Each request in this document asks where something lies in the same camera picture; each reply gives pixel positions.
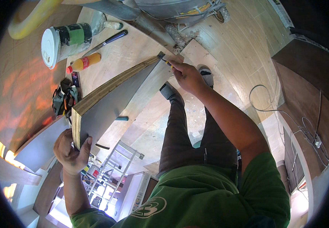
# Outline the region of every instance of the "wall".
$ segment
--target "wall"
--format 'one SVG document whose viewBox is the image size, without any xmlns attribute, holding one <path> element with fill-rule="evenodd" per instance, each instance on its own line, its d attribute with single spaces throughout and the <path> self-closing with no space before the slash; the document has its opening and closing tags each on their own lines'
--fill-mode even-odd
<svg viewBox="0 0 329 228">
<path fill-rule="evenodd" d="M 24 2 L 24 19 L 38 2 Z M 27 37 L 14 40 L 5 30 L 0 43 L 0 141 L 11 151 L 49 124 L 54 117 L 52 94 L 65 76 L 66 60 L 53 70 L 45 66 L 40 42 L 45 29 L 77 21 L 80 6 L 61 5 Z"/>
</svg>

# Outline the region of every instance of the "yellow hose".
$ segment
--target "yellow hose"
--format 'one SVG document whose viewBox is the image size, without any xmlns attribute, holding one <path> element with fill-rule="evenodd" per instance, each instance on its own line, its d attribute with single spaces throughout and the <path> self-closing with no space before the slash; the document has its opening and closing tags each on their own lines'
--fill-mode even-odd
<svg viewBox="0 0 329 228">
<path fill-rule="evenodd" d="M 41 0 L 25 20 L 20 21 L 15 13 L 7 28 L 11 38 L 22 39 L 39 27 L 55 11 L 63 0 Z"/>
</svg>

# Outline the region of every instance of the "paint can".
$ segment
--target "paint can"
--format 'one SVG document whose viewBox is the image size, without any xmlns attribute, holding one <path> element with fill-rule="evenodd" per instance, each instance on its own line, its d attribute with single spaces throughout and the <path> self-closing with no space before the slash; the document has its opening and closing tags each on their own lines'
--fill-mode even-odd
<svg viewBox="0 0 329 228">
<path fill-rule="evenodd" d="M 97 165 L 92 165 L 87 171 L 87 175 L 92 177 L 93 179 L 96 179 L 99 173 L 100 169 Z"/>
<path fill-rule="evenodd" d="M 87 23 L 50 27 L 41 38 L 41 55 L 49 69 L 57 62 L 89 48 L 92 40 L 91 27 Z"/>
</svg>

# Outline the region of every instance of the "bucket lid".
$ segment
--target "bucket lid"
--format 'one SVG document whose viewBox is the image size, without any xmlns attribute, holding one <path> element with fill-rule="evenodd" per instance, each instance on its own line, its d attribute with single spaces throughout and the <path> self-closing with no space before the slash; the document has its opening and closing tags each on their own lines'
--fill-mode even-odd
<svg viewBox="0 0 329 228">
<path fill-rule="evenodd" d="M 41 56 L 49 69 L 53 69 L 57 62 L 58 40 L 59 30 L 56 31 L 53 27 L 46 29 L 41 38 Z"/>
</svg>

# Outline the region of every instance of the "person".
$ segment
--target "person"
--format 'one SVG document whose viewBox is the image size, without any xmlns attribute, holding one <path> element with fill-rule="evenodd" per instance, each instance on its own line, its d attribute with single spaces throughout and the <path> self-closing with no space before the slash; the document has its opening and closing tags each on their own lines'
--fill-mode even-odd
<svg viewBox="0 0 329 228">
<path fill-rule="evenodd" d="M 184 100 L 169 83 L 164 84 L 160 91 L 171 109 L 159 182 L 147 202 L 116 222 L 90 207 L 82 184 L 80 171 L 87 165 L 92 138 L 77 152 L 71 146 L 71 129 L 65 130 L 54 153 L 63 165 L 64 196 L 73 227 L 287 227 L 289 196 L 257 125 L 212 89 L 213 75 L 206 66 L 197 70 L 170 63 L 179 85 L 205 106 L 200 147 L 190 143 Z M 240 186 L 236 148 L 242 157 Z"/>
</svg>

